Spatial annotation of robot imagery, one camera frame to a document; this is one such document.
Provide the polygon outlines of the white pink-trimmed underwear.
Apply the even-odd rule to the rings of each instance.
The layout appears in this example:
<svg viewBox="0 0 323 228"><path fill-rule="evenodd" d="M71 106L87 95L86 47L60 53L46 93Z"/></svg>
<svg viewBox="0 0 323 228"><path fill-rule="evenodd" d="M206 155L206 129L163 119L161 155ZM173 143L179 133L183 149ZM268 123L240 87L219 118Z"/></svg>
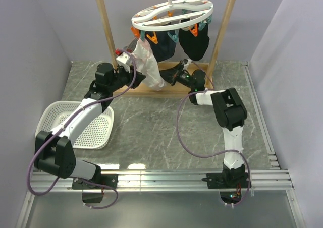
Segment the white pink-trimmed underwear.
<svg viewBox="0 0 323 228"><path fill-rule="evenodd" d="M166 82L160 75L157 61L148 41L146 39L142 41L139 38L132 55L135 59L137 70L145 75L142 82L153 90L162 90L166 86Z"/></svg>

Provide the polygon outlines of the white oval clip hanger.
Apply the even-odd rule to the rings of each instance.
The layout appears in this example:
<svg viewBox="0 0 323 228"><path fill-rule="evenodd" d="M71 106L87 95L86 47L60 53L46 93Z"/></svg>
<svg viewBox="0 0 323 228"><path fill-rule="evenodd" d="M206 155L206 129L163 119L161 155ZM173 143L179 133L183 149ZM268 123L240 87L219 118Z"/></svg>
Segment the white oval clip hanger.
<svg viewBox="0 0 323 228"><path fill-rule="evenodd" d="M171 31L206 23L213 13L209 0L167 0L141 10L132 19L132 26L141 31Z"/></svg>

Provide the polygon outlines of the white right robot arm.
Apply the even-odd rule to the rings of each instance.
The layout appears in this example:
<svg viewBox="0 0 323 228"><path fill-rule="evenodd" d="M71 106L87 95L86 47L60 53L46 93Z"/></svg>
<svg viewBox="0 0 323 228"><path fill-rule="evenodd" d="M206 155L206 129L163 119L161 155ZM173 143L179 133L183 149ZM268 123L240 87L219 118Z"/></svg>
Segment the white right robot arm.
<svg viewBox="0 0 323 228"><path fill-rule="evenodd" d="M235 88L210 90L206 87L206 74L197 69L190 74L183 63L160 71L161 77L172 86L180 83L190 89L188 98L194 105L212 106L216 121L224 135L223 171L219 177L208 177L216 188L240 189L248 187L250 178L242 154L242 132L247 110Z"/></svg>

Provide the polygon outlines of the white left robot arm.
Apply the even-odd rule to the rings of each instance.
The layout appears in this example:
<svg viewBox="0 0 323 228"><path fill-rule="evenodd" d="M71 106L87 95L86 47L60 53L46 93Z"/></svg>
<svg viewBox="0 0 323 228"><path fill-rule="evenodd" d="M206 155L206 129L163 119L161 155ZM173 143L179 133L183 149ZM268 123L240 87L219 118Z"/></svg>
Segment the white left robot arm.
<svg viewBox="0 0 323 228"><path fill-rule="evenodd" d="M99 187L101 168L77 159L74 144L88 125L109 107L117 90L124 86L134 89L145 77L134 66L125 69L123 66L114 68L110 63L99 64L80 105L60 125L36 135L31 166L57 178L83 179L91 189Z"/></svg>

